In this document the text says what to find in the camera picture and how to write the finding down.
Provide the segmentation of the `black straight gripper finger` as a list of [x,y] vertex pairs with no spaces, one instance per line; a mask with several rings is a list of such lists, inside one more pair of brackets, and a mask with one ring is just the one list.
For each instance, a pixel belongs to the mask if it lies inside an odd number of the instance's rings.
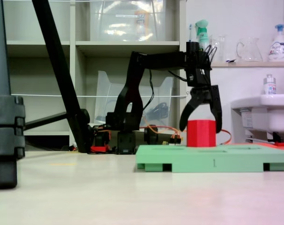
[[211,86],[210,94],[210,110],[215,118],[216,133],[218,134],[221,132],[222,129],[222,107],[218,85]]

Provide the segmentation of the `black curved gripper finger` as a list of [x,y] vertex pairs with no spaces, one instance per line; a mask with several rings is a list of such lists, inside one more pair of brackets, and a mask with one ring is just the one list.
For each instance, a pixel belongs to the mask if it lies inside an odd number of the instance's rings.
[[179,129],[180,131],[184,131],[187,127],[188,119],[190,115],[197,109],[201,104],[205,103],[209,99],[209,90],[208,88],[193,88],[190,91],[191,99],[184,107],[180,122],[179,122]]

